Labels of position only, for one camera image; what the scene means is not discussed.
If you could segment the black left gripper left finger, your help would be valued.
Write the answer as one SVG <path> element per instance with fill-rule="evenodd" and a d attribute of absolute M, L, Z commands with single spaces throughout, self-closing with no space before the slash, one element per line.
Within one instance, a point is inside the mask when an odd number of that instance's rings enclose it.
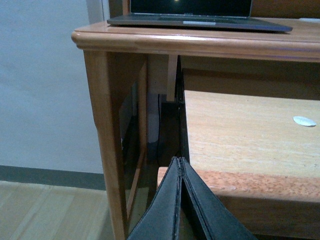
<path fill-rule="evenodd" d="M 173 157 L 155 196 L 129 240 L 178 240 L 181 211 L 181 164 Z"/>

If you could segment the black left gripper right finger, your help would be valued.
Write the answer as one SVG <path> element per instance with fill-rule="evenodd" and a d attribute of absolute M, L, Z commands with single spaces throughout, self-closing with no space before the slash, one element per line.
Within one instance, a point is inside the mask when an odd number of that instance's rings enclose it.
<path fill-rule="evenodd" d="M 200 240 L 255 240 L 223 205 L 185 158 L 178 159 L 181 207 Z"/>

